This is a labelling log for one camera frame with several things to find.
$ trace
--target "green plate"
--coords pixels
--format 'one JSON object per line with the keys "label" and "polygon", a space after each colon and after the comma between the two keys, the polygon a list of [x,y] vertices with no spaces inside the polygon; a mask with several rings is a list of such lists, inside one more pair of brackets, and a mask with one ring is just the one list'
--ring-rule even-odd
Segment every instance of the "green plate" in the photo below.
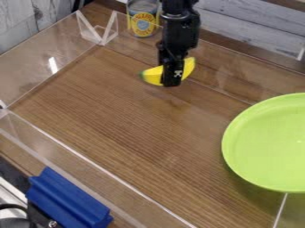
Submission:
{"label": "green plate", "polygon": [[229,167],[248,182],[305,192],[305,94],[250,107],[228,127],[222,147]]}

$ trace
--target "yellow banana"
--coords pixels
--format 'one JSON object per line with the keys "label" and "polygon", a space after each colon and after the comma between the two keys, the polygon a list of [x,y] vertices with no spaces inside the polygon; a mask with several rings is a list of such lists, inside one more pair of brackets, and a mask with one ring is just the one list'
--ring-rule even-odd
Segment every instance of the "yellow banana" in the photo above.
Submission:
{"label": "yellow banana", "polygon": [[[185,80],[188,78],[188,76],[192,74],[194,69],[196,69],[196,58],[190,57],[190,58],[185,59],[185,70],[183,70],[183,75],[182,75],[181,80]],[[162,73],[163,73],[163,66],[158,66],[153,69],[145,70],[139,74],[139,76],[145,82],[147,82],[155,86],[163,86],[161,84]]]}

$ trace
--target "wooden table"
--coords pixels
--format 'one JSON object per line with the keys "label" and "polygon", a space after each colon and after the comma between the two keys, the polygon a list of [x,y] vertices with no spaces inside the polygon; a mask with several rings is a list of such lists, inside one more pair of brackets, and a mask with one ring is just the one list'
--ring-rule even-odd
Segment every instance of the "wooden table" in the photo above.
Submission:
{"label": "wooden table", "polygon": [[[95,22],[110,13],[99,4],[83,12]],[[142,44],[155,52],[154,44]],[[163,88],[137,76],[150,68],[145,59],[97,46],[11,110],[196,226],[270,227],[282,194],[233,173],[222,136],[253,103],[303,91],[305,78],[208,42],[193,55],[192,78]],[[27,156],[3,153],[30,175],[39,173],[42,165]],[[62,164],[78,166],[66,158]],[[99,180],[87,182],[101,187]]]}

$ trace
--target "white wall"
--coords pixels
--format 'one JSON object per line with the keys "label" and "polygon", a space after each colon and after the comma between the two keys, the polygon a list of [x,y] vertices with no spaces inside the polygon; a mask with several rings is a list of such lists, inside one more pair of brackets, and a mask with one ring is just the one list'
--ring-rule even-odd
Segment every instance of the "white wall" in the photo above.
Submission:
{"label": "white wall", "polygon": [[0,0],[0,53],[71,13],[74,0]]}
{"label": "white wall", "polygon": [[205,29],[292,58],[299,56],[305,12],[261,0],[201,0],[196,7]]}

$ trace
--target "blue plastic clamp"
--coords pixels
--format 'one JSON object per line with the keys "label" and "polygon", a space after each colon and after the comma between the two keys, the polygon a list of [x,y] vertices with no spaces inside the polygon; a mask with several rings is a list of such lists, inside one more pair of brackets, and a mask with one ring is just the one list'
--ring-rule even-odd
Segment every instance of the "blue plastic clamp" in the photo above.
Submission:
{"label": "blue plastic clamp", "polygon": [[27,199],[47,215],[67,228],[106,228],[114,218],[110,208],[76,187],[51,168],[38,177],[30,177],[32,184]]}

